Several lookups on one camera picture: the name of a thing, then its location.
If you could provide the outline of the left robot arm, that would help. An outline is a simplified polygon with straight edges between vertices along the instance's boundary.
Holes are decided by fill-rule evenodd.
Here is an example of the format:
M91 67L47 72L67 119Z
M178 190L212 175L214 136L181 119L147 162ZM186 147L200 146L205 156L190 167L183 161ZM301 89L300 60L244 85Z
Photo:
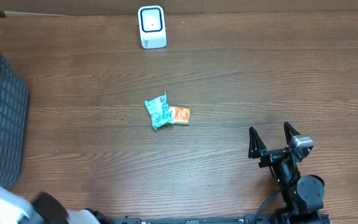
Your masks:
M0 223L112 223L88 209L67 210L54 197L41 193L32 203L0 186Z

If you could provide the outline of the orange snack packet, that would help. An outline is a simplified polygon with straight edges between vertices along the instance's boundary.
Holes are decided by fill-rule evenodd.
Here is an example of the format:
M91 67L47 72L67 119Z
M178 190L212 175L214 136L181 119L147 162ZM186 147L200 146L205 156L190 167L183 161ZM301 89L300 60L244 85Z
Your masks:
M187 125L190 123L189 108L170 106L169 112L174 124Z

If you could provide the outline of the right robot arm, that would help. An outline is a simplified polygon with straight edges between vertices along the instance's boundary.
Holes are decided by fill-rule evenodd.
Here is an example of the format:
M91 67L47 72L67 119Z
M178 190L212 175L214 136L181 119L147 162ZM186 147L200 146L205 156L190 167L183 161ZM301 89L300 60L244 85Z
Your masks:
M310 136L300 134L290 123L283 125L287 145L269 151L254 127L249 128L250 159L259 159L259 167L268 167L278 190L269 196L252 215L245 215L245 223L330 223L329 215L319 211L324 207L324 180L317 175L301 176L297 163L306 158L314 147ZM273 214L262 215L272 199L281 195L284 207Z

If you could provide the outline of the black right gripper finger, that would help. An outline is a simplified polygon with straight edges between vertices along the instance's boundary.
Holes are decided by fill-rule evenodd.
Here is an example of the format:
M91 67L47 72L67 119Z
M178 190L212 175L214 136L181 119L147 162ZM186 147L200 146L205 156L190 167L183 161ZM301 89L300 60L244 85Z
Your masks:
M284 127L286 142L287 145L289 145L292 137L300 135L300 133L288 121L284 123L283 127Z
M249 159L262 157L267 152L267 148L253 126L249 128L249 138Z

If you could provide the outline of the teal snack packet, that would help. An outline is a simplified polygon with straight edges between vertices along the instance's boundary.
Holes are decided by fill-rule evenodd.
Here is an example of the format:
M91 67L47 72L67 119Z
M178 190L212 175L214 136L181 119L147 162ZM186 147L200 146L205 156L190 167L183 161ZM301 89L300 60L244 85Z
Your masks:
M151 125L154 130L157 131L158 128L166 124L174 123L174 120L169 112L169 104L167 103L166 93L152 100L145 100L144 104L150 115Z

